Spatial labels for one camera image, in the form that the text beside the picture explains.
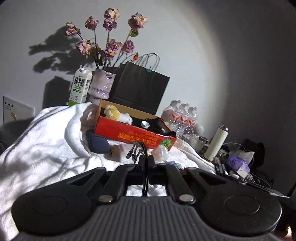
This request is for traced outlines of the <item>dried pink purple flowers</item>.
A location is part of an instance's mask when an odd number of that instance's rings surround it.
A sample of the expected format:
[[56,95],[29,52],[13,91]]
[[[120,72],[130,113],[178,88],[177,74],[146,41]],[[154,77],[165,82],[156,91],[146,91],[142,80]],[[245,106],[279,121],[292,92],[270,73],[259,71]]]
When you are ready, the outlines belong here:
[[136,37],[149,20],[148,17],[140,13],[133,14],[127,21],[129,26],[128,35],[125,41],[121,42],[110,37],[111,31],[117,28],[117,21],[120,18],[119,9],[108,8],[105,10],[103,17],[102,27],[107,31],[104,47],[100,47],[97,42],[96,29],[99,25],[99,20],[92,16],[87,18],[84,27],[93,32],[93,40],[83,38],[81,30],[72,22],[66,23],[65,31],[67,37],[78,36],[80,38],[80,42],[76,44],[77,50],[86,58],[92,57],[95,66],[102,70],[109,66],[113,67],[115,65],[114,63],[117,63],[123,55],[134,52],[135,44],[130,38]]

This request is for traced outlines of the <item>black items in box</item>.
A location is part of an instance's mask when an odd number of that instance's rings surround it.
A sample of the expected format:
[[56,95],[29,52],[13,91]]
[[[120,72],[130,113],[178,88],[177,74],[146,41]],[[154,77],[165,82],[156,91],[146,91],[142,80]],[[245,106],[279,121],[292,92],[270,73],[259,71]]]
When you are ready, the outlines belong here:
[[[163,135],[163,136],[169,136],[169,137],[176,137],[176,132],[172,131],[165,123],[164,120],[160,117],[156,118],[145,118],[144,120],[140,118],[132,118],[132,126],[136,126],[138,128],[142,128],[144,130],[147,130],[149,132]],[[144,128],[142,126],[142,122],[146,121],[149,124],[148,128]]]

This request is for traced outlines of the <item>white box at left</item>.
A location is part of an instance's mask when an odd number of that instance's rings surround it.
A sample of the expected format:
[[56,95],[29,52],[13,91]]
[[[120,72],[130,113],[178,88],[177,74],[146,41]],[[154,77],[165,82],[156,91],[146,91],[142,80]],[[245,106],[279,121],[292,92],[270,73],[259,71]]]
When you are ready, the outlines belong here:
[[3,97],[3,123],[27,120],[35,116],[35,108],[9,97]]

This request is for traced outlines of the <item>purple wrapped flower vase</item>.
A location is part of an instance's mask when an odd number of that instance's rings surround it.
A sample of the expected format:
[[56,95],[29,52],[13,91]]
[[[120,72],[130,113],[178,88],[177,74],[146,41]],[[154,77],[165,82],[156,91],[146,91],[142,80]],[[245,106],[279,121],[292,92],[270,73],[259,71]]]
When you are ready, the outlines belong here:
[[88,102],[98,105],[101,99],[109,99],[115,76],[115,73],[96,69],[93,73],[91,84],[88,90]]

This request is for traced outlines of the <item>cream thermos bottle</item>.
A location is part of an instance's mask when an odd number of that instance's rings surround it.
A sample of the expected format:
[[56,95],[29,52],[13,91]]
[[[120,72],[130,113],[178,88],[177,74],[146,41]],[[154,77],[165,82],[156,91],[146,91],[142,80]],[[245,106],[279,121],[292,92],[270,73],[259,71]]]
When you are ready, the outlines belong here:
[[210,146],[204,153],[204,158],[212,162],[216,155],[218,154],[219,150],[221,149],[224,141],[226,140],[228,136],[228,128],[224,125],[221,125],[218,129],[217,132],[215,133],[214,138],[210,142]]

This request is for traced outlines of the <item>white green milk carton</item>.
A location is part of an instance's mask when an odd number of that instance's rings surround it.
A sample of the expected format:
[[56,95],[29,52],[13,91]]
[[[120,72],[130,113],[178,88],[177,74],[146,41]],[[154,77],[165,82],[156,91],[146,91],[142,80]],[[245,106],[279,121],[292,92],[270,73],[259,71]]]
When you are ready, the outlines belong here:
[[80,65],[75,72],[72,87],[69,95],[68,105],[73,106],[80,103],[85,103],[89,86],[92,80],[92,69]]

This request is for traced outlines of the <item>black paper bag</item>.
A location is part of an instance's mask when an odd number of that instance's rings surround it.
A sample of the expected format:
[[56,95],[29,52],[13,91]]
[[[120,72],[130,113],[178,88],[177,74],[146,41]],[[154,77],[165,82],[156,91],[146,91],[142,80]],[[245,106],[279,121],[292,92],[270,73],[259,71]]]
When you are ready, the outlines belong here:
[[[106,71],[115,73],[115,80],[109,101],[134,108],[146,113],[156,114],[170,78],[156,72],[160,56],[149,53],[137,60],[131,54],[118,67],[108,67]],[[146,72],[152,66],[152,72]]]

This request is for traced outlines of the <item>clear plastic wrap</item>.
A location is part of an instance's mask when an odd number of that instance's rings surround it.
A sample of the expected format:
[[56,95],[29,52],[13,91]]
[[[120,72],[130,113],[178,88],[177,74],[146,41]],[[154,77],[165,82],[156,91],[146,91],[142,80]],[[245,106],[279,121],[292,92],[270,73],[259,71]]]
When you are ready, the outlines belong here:
[[166,146],[159,144],[155,149],[150,150],[149,154],[153,156],[156,164],[177,162],[183,160],[182,155],[176,152],[169,151]]

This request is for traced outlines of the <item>purple plastic device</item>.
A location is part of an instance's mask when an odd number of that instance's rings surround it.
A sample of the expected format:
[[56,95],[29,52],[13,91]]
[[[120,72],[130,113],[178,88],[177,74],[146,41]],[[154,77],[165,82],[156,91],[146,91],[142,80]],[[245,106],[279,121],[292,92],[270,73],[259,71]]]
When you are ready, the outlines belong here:
[[238,156],[229,156],[227,159],[227,165],[242,178],[246,178],[250,173],[250,168],[247,163]]

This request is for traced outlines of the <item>red cardboard box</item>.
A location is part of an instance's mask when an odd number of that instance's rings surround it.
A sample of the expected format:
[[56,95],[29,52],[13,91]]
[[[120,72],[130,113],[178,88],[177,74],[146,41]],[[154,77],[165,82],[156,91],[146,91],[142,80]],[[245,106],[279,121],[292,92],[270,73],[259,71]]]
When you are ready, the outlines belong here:
[[[109,104],[114,105],[120,113],[128,113],[132,118],[140,118],[144,120],[145,118],[157,117],[137,109],[101,100],[96,114],[96,126],[94,129],[95,134],[125,143],[133,143],[134,141],[144,142],[148,148],[152,149],[155,149],[159,144],[166,146],[167,149],[171,149],[177,140],[176,137],[174,138],[155,134],[136,126],[107,119],[105,117],[104,110]],[[142,126],[144,128],[148,128],[149,124],[146,121],[143,121]]]

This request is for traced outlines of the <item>pack of water bottles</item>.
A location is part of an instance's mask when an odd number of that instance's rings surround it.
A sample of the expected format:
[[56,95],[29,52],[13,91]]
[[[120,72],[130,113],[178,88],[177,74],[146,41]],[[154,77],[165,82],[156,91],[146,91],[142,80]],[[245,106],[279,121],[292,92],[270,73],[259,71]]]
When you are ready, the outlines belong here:
[[188,103],[173,100],[163,110],[161,118],[170,130],[181,138],[183,136],[190,136],[194,132],[193,127],[197,123],[198,111],[196,107],[191,107]]

